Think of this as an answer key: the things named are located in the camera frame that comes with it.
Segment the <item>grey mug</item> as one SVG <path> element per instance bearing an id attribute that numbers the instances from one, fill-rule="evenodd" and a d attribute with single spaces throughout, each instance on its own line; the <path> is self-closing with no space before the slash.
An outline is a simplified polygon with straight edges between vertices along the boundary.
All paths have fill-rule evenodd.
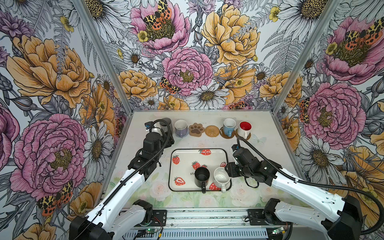
<path id="1" fill-rule="evenodd" d="M 172 126 L 172 120 L 170 118 L 162 118 L 162 122 L 160 122 L 161 129 L 167 134 L 168 133 L 168 126 L 170 127 L 170 130 L 173 130 Z"/>

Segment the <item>white mug purple handle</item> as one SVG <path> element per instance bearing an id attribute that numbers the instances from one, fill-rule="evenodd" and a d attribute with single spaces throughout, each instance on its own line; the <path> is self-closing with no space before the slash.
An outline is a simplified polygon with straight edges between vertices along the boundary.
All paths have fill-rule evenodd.
<path id="1" fill-rule="evenodd" d="M 188 123 L 185 120 L 177 120 L 174 124 L 175 134 L 179 138 L 184 138 L 188 135 Z"/>

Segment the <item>cork paw print coaster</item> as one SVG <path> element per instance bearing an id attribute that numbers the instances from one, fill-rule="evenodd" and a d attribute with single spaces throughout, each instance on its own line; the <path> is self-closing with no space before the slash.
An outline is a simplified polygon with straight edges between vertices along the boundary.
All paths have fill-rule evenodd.
<path id="1" fill-rule="evenodd" d="M 202 124 L 194 123 L 189 126 L 189 135 L 192 137 L 201 137 L 205 132 L 205 128 Z"/>

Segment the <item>plain brown wooden round coaster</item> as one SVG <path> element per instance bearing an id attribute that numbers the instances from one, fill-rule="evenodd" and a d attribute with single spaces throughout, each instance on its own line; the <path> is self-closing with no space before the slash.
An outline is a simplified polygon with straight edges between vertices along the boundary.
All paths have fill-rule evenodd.
<path id="1" fill-rule="evenodd" d="M 241 128 L 238 128 L 235 130 L 235 135 L 237 138 L 249 140 L 252 136 L 252 133 L 250 131 L 245 131 Z"/>

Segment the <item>red inside white mug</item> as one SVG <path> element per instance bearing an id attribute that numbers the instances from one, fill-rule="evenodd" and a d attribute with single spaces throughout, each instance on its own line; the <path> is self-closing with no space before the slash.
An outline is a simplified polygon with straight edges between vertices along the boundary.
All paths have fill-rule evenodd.
<path id="1" fill-rule="evenodd" d="M 238 136 L 248 140 L 251 135 L 252 125 L 249 122 L 242 121 L 239 124 Z"/>

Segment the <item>scratched brown wooden round coaster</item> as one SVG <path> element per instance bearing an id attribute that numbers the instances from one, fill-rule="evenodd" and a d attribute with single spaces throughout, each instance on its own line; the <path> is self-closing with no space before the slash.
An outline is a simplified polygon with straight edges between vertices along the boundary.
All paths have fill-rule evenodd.
<path id="1" fill-rule="evenodd" d="M 220 136 L 224 139 L 232 139 L 234 136 L 235 136 L 235 132 L 232 132 L 232 134 L 230 136 L 227 136 L 225 133 L 224 133 L 224 128 L 221 127 L 220 128 Z"/>

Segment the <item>woven rattan round coaster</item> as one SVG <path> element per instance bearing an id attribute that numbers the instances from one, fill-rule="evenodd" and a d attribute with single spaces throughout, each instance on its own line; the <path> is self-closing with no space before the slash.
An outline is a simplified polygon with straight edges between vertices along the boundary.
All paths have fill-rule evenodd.
<path id="1" fill-rule="evenodd" d="M 215 138 L 220 134 L 220 129 L 217 126 L 210 125 L 205 128 L 205 134 L 210 138 Z"/>

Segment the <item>light blue mug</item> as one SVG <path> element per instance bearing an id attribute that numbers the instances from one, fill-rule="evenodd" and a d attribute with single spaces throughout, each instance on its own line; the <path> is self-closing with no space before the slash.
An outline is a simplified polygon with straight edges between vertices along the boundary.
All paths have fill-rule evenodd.
<path id="1" fill-rule="evenodd" d="M 228 138 L 232 138 L 232 135 L 234 133 L 234 130 L 236 128 L 236 121 L 234 119 L 225 119 L 223 122 L 223 133 Z"/>

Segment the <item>black mug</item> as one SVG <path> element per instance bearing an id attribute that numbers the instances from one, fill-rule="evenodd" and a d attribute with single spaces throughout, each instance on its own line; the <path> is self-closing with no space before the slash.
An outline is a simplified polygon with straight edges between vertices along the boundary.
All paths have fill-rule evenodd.
<path id="1" fill-rule="evenodd" d="M 203 194 L 207 192 L 207 185 L 210 178 L 210 171 L 200 167 L 195 170 L 195 185 L 200 188 Z"/>

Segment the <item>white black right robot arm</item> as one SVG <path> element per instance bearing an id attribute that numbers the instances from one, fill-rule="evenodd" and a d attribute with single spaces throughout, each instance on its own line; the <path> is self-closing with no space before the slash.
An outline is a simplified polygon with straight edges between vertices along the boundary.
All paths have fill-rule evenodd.
<path id="1" fill-rule="evenodd" d="M 327 234 L 331 240 L 358 240 L 363 217 L 354 197 L 341 197 L 301 183 L 301 179 L 273 161 L 260 161 L 248 149 L 233 145 L 235 162 L 225 167 L 231 178 L 251 178 L 297 198 L 306 207 L 299 207 L 271 198 L 261 215 L 270 225 L 280 222 L 299 224 Z"/>

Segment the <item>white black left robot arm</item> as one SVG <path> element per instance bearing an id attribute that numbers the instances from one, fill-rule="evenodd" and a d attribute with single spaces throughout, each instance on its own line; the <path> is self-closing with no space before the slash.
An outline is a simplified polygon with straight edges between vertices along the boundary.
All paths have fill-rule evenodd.
<path id="1" fill-rule="evenodd" d="M 146 201 L 138 200 L 122 212 L 132 195 L 161 165 L 159 160 L 164 149 L 174 143 L 172 128 L 167 121 L 158 119 L 147 122 L 145 127 L 149 132 L 143 147 L 131 160 L 119 183 L 85 217 L 77 216 L 71 222 L 71 240 L 119 240 L 136 225 L 151 222 L 153 206 Z"/>

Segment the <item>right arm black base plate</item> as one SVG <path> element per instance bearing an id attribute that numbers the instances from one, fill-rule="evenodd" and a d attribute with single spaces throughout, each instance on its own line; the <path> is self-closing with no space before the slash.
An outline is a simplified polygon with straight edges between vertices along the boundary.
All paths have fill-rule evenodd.
<path id="1" fill-rule="evenodd" d="M 285 226 L 290 225 L 289 222 L 282 222 L 278 217 L 264 209 L 248 209 L 248 216 L 245 221 L 248 221 L 251 226 Z"/>

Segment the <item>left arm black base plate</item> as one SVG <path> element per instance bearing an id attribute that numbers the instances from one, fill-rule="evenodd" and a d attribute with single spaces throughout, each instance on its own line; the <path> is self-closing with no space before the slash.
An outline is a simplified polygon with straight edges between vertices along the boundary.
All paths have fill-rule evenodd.
<path id="1" fill-rule="evenodd" d="M 164 227 L 167 222 L 167 210 L 152 210 L 151 217 L 146 210 L 144 210 L 144 219 L 141 223 L 135 225 L 135 227 Z"/>

